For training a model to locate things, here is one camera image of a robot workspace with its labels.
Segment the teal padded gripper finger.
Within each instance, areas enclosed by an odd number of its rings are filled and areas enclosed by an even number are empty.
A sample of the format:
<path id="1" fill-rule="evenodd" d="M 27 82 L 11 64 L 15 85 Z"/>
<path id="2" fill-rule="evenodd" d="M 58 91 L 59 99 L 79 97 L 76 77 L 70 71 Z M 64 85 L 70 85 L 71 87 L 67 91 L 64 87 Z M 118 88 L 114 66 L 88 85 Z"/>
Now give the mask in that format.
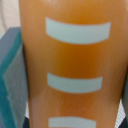
<path id="1" fill-rule="evenodd" d="M 19 27 L 0 40 L 0 128 L 23 128 L 28 87 Z"/>

